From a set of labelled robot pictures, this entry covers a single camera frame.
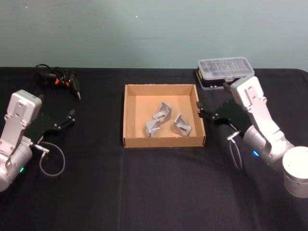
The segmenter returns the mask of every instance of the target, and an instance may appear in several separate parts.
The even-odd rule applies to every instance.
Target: cardboard box
[[[172,107],[172,117],[160,125],[152,138],[147,137],[145,123],[165,101]],[[123,144],[135,147],[196,147],[205,143],[203,120],[198,116],[198,95],[193,84],[126,85],[124,99]],[[192,127],[188,137],[172,131],[177,115]]]

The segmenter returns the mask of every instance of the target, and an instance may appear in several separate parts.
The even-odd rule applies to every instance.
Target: storage box lid
[[[235,78],[255,75],[245,57],[203,59],[198,62],[204,80],[225,79],[231,82]]]

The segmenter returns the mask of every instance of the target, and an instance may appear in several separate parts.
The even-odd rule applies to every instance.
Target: clear plastic organizer
[[[204,90],[222,89],[224,82],[232,83],[254,74],[245,57],[203,59],[198,62],[197,76]]]

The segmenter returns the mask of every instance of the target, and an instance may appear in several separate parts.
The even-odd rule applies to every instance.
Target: table surface
[[[50,179],[34,155],[0,193],[2,231],[289,231],[308,229],[308,200],[291,196],[282,174],[253,157],[238,138],[244,169],[228,151],[228,127],[205,124],[202,148],[124,149],[125,84],[197,85],[214,111],[231,96],[203,91],[191,69],[75,69],[78,102],[66,90],[45,89],[42,111],[61,119],[76,109],[76,125],[56,139],[66,156],[61,177]],[[308,146],[308,73],[256,69],[269,111],[294,145]],[[0,115],[11,94],[29,89],[32,68],[0,68]]]

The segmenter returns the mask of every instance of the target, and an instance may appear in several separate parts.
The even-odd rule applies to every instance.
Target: gray wall
[[[0,0],[0,66],[308,70],[307,0]]]

